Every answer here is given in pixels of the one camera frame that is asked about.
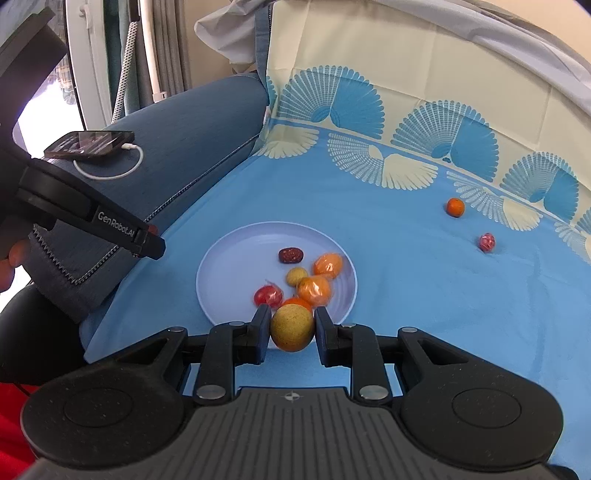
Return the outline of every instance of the smartphone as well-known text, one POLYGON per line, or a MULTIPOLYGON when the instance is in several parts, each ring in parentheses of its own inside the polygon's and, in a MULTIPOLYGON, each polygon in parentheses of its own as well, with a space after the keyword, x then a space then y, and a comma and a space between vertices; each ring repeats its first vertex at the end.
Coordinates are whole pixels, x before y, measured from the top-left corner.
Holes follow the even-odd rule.
POLYGON ((133 132, 114 130, 70 132, 47 147, 44 154, 46 158, 95 160, 118 151, 134 137, 133 132))

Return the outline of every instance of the white cable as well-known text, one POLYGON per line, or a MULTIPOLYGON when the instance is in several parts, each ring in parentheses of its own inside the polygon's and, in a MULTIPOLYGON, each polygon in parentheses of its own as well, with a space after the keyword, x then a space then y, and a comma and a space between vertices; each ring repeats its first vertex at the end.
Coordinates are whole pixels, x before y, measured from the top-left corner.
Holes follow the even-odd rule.
POLYGON ((131 150, 132 148, 134 148, 139 152, 139 159, 138 159, 137 163, 131 169, 126 171, 125 173, 122 173, 120 175, 115 175, 113 177, 96 177, 96 176, 91 175, 90 173, 87 173, 84 170, 82 170, 76 160, 74 160, 74 167, 76 168, 76 170, 78 170, 80 175, 85 176, 87 179, 99 180, 99 181, 122 179, 123 177, 126 177, 127 175, 130 175, 133 172, 135 172, 138 169, 138 167, 142 164, 142 162, 144 161, 144 150, 142 150, 142 147, 140 147, 139 145, 135 145, 133 143, 124 143, 123 145, 121 145, 121 148, 123 148, 124 150, 131 150))
POLYGON ((127 90, 127 83, 129 81, 129 67, 131 61, 134 59, 135 36, 138 32, 138 22, 130 22, 127 31, 127 40, 125 41, 125 52, 123 53, 123 61, 121 62, 121 76, 119 77, 119 87, 117 88, 117 97, 115 99, 115 107, 113 108, 114 124, 119 120, 123 114, 125 98, 125 91, 127 90))

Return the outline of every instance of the small round fruit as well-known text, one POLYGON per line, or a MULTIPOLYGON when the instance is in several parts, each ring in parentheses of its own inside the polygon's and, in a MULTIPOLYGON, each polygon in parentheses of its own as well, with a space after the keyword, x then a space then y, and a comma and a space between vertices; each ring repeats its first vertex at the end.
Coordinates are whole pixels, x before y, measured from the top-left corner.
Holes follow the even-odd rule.
POLYGON ((275 312, 271 319, 271 338, 284 352, 306 348, 314 336, 314 319, 303 306, 289 304, 275 312))
POLYGON ((310 313, 312 313, 313 310, 312 305, 310 305, 308 302, 299 297, 292 297, 290 299, 287 299, 285 302, 283 302, 281 306, 283 307, 283 305, 300 305, 302 307, 305 307, 310 313))
POLYGON ((339 254, 324 254, 314 262, 314 275, 328 275, 330 278, 339 276, 343 270, 343 257, 339 254))
POLYGON ((492 235, 492 233, 485 233, 480 237, 480 240, 478 240, 478 247, 484 253, 492 252, 492 249, 495 247, 495 244, 495 237, 492 235))
POLYGON ((300 263, 304 259, 304 252, 297 247, 283 248, 277 255, 281 263, 300 263))
POLYGON ((276 309, 283 302, 283 291, 275 284, 265 285, 256 291, 253 301, 257 307, 266 303, 276 309))
POLYGON ((305 268, 302 267, 294 267, 285 276, 285 281, 290 287, 297 287, 297 284, 300 282, 302 278, 306 278, 308 276, 308 272, 305 268))
POLYGON ((330 282, 324 275, 313 275, 300 280, 297 295, 313 307, 324 307, 330 302, 332 289, 330 282))
POLYGON ((446 212, 452 217, 461 217, 464 215, 466 205, 464 202, 457 198, 452 198, 447 201, 446 212))

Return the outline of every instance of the tomato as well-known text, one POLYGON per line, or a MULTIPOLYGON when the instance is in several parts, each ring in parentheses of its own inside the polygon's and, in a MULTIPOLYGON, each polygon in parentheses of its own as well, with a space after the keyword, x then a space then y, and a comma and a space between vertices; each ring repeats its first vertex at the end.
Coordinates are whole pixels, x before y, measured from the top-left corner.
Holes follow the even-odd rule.
POLYGON ((312 308, 313 308, 312 305, 310 305, 304 299, 301 299, 299 297, 292 297, 290 299, 287 299, 285 302, 283 302, 283 304, 281 304, 281 306, 283 307, 283 305, 289 305, 289 304, 301 305, 302 307, 307 308, 310 311, 310 313, 312 313, 312 308))
POLYGON ((272 309, 277 309, 283 302, 283 291, 275 284, 265 285, 256 291, 253 300, 257 307, 266 303, 272 309))

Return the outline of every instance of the charging cable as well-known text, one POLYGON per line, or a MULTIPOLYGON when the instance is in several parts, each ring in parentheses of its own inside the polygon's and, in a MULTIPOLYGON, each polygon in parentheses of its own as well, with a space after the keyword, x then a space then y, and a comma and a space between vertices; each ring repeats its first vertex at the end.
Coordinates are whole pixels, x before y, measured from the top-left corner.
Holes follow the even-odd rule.
POLYGON ((144 161, 144 150, 142 150, 142 147, 140 147, 139 145, 135 145, 133 143, 124 143, 123 145, 121 145, 121 148, 123 148, 123 150, 131 150, 133 148, 139 152, 139 159, 138 159, 137 163, 133 167, 131 167, 130 170, 126 171, 125 173, 122 173, 120 175, 115 175, 113 177, 97 177, 95 175, 91 175, 90 173, 87 173, 84 170, 82 170, 76 160, 74 160, 74 167, 76 168, 76 170, 78 170, 80 175, 85 176, 87 179, 99 180, 99 181, 122 179, 122 178, 126 177, 127 175, 130 175, 133 172, 135 172, 138 169, 138 167, 142 164, 142 162, 144 161))

